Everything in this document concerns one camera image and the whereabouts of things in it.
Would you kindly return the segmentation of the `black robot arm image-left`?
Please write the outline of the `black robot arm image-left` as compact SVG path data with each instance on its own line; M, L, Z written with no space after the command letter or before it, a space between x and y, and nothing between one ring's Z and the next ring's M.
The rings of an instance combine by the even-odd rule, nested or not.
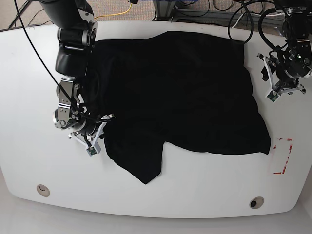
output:
M89 109L94 104L90 99L81 102L83 84L89 57L95 47L97 22L85 0L41 0L43 10L58 27L59 41L55 70L63 75L57 82L58 107L53 114L56 128L72 129L73 138L85 147L89 156L100 153L98 139L103 136L107 122L113 114L93 116Z

